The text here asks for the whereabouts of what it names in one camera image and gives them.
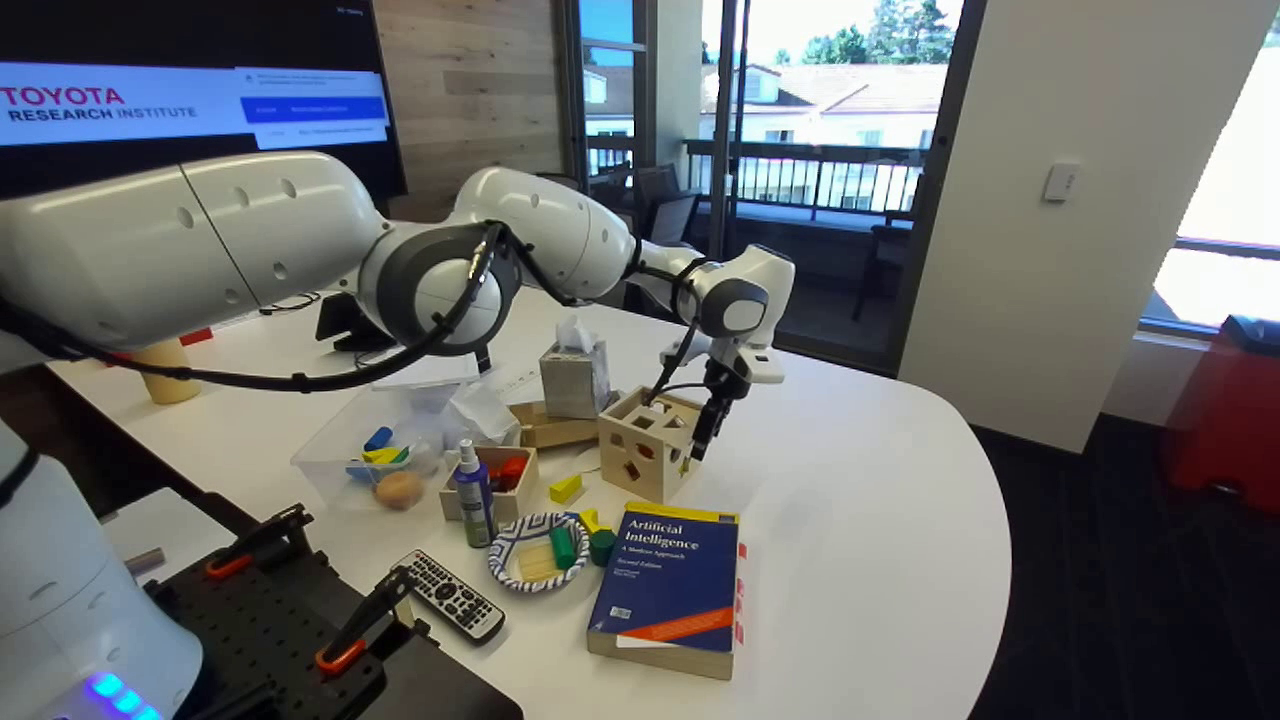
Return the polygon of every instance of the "blue book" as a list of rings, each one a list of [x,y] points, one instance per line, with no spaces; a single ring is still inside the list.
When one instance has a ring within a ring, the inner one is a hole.
[[[587,653],[730,677],[734,515],[626,506],[587,623]]]

